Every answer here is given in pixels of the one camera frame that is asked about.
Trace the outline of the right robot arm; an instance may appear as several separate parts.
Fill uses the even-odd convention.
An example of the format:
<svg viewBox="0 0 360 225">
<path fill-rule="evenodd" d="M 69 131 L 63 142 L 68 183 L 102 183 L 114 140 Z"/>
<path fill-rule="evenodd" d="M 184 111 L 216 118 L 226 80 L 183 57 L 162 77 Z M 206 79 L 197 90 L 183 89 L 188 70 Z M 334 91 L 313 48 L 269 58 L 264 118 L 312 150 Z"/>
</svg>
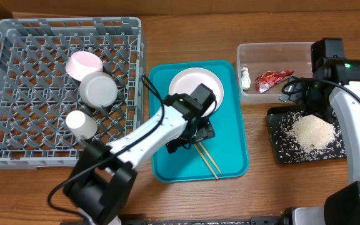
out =
<svg viewBox="0 0 360 225">
<path fill-rule="evenodd" d="M 282 95 L 300 105 L 303 115 L 328 123 L 337 120 L 348 163 L 348 185 L 324 205 L 290 207 L 280 224 L 360 224 L 360 60 L 347 59 L 343 42 L 324 38 L 311 45 L 312 77 L 282 87 Z"/>
</svg>

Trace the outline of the grey-green bowl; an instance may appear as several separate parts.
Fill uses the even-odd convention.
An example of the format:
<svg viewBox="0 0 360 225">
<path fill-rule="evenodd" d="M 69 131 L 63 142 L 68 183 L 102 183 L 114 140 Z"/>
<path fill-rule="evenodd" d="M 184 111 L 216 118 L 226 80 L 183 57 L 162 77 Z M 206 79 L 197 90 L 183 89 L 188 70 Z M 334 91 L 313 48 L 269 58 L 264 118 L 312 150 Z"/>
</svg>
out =
<svg viewBox="0 0 360 225">
<path fill-rule="evenodd" d="M 93 72 L 85 76 L 79 86 L 82 101 L 94 109 L 110 106 L 118 96 L 118 87 L 105 72 Z"/>
</svg>

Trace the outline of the pink bowl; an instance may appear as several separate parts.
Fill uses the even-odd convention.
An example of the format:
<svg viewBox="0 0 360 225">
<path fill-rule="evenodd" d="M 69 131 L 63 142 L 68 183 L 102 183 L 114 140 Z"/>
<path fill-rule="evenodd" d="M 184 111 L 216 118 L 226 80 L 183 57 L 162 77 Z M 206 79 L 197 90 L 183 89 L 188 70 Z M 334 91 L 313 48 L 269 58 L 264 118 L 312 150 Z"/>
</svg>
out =
<svg viewBox="0 0 360 225">
<path fill-rule="evenodd" d="M 88 74 L 101 71 L 103 71 L 102 60 L 88 51 L 72 53 L 66 64 L 66 72 L 77 81 L 82 81 Z"/>
</svg>

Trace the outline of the white tissue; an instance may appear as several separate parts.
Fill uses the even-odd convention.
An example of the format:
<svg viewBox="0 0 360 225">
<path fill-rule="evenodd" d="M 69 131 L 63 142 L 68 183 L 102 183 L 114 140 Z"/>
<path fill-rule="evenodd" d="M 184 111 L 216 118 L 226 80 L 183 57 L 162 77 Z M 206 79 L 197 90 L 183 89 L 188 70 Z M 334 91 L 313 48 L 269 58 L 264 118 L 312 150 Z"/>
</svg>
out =
<svg viewBox="0 0 360 225">
<path fill-rule="evenodd" d="M 251 87 L 251 78 L 249 76 L 249 69 L 247 67 L 242 67 L 241 73 L 242 73 L 242 77 L 241 77 L 242 89 L 247 91 Z"/>
</svg>

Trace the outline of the wooden chopstick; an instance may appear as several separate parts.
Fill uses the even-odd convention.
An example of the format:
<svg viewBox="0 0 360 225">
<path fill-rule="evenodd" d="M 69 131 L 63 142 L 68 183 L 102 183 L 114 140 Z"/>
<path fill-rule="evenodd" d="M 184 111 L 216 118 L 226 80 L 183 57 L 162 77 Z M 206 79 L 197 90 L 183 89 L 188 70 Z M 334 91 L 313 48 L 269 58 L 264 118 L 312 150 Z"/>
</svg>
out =
<svg viewBox="0 0 360 225">
<path fill-rule="evenodd" d="M 202 160 L 204 161 L 204 163 L 206 164 L 206 166 L 209 168 L 209 170 L 212 172 L 212 174 L 214 175 L 214 177 L 216 178 L 216 180 L 218 180 L 218 176 L 216 175 L 216 173 L 214 172 L 213 168 L 211 167 L 211 165 L 208 163 L 206 157 L 204 156 L 204 154 L 201 152 L 200 148 L 198 147 L 197 144 L 194 144 L 194 147 L 196 148 L 197 152 L 199 153 L 199 155 L 201 156 Z"/>
<path fill-rule="evenodd" d="M 198 143 L 200 145 L 200 147 L 202 148 L 202 150 L 204 151 L 205 155 L 209 158 L 209 160 L 212 162 L 212 164 L 214 165 L 214 167 L 217 169 L 217 171 L 221 174 L 222 171 L 220 170 L 219 166 L 216 164 L 215 160 L 213 159 L 213 157 L 211 156 L 211 154 L 209 153 L 209 151 L 206 149 L 206 147 L 204 146 L 204 144 L 202 142 Z"/>
</svg>

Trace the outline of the white round plate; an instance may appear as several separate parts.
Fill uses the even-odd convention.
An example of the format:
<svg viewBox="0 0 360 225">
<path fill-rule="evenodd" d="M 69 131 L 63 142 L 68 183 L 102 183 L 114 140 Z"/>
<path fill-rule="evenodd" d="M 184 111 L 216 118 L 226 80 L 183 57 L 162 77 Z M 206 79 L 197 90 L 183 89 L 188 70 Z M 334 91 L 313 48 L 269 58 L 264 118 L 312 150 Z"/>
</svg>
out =
<svg viewBox="0 0 360 225">
<path fill-rule="evenodd" d="M 203 116 L 215 113 L 224 99 L 224 88 L 220 79 L 210 70 L 201 67 L 184 69 L 177 73 L 169 85 L 169 94 L 188 94 L 204 84 L 213 91 L 216 103 L 212 103 Z"/>
</svg>

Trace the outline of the white cup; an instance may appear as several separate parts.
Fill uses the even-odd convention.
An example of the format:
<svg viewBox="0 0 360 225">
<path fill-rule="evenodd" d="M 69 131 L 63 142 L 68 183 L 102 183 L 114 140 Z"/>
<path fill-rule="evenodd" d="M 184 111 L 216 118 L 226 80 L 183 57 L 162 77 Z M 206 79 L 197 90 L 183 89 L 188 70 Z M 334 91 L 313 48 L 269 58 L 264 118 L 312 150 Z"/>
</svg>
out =
<svg viewBox="0 0 360 225">
<path fill-rule="evenodd" d="M 66 116 L 65 123 L 72 134 L 78 139 L 90 139 L 98 130 L 97 122 L 82 111 L 71 111 Z"/>
</svg>

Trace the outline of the red snack wrapper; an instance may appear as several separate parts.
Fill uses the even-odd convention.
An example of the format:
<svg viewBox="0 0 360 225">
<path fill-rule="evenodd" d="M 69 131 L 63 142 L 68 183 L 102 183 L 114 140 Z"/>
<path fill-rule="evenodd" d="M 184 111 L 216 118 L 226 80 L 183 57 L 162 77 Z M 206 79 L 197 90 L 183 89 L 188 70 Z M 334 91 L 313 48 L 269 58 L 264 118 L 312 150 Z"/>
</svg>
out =
<svg viewBox="0 0 360 225">
<path fill-rule="evenodd" d="M 294 71 L 285 70 L 285 71 L 267 71 L 262 73 L 256 78 L 257 84 L 256 89 L 259 93 L 264 93 L 277 85 L 278 83 L 283 82 L 286 79 L 289 79 L 294 74 Z"/>
</svg>

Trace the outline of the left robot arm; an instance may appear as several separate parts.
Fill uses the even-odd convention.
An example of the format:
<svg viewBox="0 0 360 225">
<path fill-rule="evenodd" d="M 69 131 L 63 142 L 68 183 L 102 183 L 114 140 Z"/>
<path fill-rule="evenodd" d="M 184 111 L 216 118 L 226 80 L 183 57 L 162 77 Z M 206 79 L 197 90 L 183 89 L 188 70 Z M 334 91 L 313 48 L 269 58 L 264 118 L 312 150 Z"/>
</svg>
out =
<svg viewBox="0 0 360 225">
<path fill-rule="evenodd" d="M 213 91 L 199 84 L 191 94 L 166 96 L 156 114 L 127 136 L 109 144 L 89 143 L 63 187 L 85 224 L 113 222 L 128 200 L 138 168 L 156 151 L 166 147 L 174 153 L 214 137 L 207 110 L 216 104 Z"/>
</svg>

